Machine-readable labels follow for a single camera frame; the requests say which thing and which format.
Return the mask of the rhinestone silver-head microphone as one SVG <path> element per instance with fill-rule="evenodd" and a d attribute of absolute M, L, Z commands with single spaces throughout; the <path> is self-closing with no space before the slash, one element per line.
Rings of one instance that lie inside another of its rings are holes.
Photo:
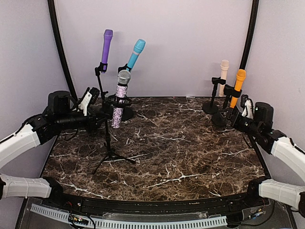
<path fill-rule="evenodd" d="M 121 70 L 118 73 L 118 84 L 116 88 L 116 100 L 113 109 L 112 115 L 112 128 L 119 128 L 122 113 L 123 113 L 123 104 L 125 103 L 125 96 L 127 94 L 128 83 L 131 79 L 131 73 L 128 70 Z"/>

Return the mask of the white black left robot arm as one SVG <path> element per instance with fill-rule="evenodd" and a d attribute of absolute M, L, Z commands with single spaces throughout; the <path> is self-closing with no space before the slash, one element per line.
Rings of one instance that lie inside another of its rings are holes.
<path fill-rule="evenodd" d="M 90 108 L 100 94 L 88 88 L 76 101 L 68 91 L 55 91 L 48 96 L 48 105 L 41 114 L 25 120 L 21 127 L 0 142 L 0 166 L 4 167 L 26 151 L 50 141 L 64 130 L 84 128 L 91 132 L 99 128 L 107 114 Z M 51 177 L 25 178 L 0 175 L 0 197 L 48 198 L 57 208 L 67 204 L 62 186 Z"/>

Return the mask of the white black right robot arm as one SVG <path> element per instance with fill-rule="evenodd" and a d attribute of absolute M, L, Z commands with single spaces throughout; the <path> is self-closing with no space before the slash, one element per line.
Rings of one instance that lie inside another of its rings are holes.
<path fill-rule="evenodd" d="M 226 119 L 231 127 L 254 137 L 256 143 L 268 154 L 280 159 L 302 180 L 305 179 L 305 151 L 283 132 L 273 126 L 274 109 L 270 104 L 257 102 L 252 118 L 243 116 L 234 106 L 230 106 Z M 305 187 L 276 181 L 271 178 L 258 178 L 254 188 L 243 197 L 243 203 L 253 207 L 261 198 L 269 198 L 295 208 L 305 216 Z"/>

